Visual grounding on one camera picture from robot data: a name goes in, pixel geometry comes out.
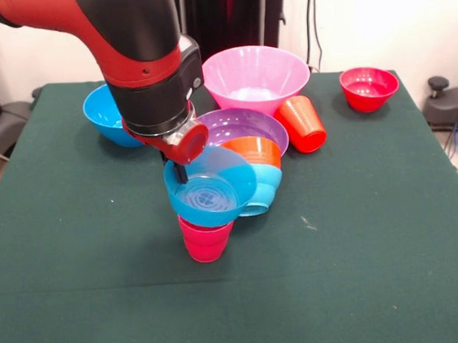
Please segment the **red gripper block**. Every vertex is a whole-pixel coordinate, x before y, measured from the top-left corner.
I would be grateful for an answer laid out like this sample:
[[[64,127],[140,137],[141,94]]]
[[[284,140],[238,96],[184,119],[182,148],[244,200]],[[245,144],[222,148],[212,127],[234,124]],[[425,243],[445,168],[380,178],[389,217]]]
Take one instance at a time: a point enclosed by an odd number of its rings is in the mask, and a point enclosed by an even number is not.
[[[167,159],[174,161],[174,171],[178,183],[186,184],[188,174],[185,165],[190,164],[204,150],[208,139],[208,129],[196,119],[194,103],[188,103],[188,117],[173,131],[159,136],[144,136],[131,131],[122,120],[125,132],[144,145],[159,150]]]

